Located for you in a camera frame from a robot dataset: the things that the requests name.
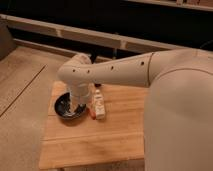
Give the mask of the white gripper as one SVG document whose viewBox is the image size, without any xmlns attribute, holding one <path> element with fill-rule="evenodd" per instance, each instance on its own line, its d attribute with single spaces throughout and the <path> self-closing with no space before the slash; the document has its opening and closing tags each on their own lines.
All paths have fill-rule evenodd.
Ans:
<svg viewBox="0 0 213 171">
<path fill-rule="evenodd" d="M 68 90 L 72 107 L 89 103 L 91 92 L 88 84 L 69 85 Z"/>
</svg>

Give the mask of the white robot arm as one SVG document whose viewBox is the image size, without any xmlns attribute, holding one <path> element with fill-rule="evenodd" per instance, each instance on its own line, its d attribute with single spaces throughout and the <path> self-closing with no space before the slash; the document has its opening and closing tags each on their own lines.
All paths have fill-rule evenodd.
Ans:
<svg viewBox="0 0 213 171">
<path fill-rule="evenodd" d="M 58 76 L 79 104 L 88 101 L 90 83 L 147 87 L 145 171 L 213 171 L 212 51 L 156 51 L 98 64 L 77 54 Z"/>
</svg>

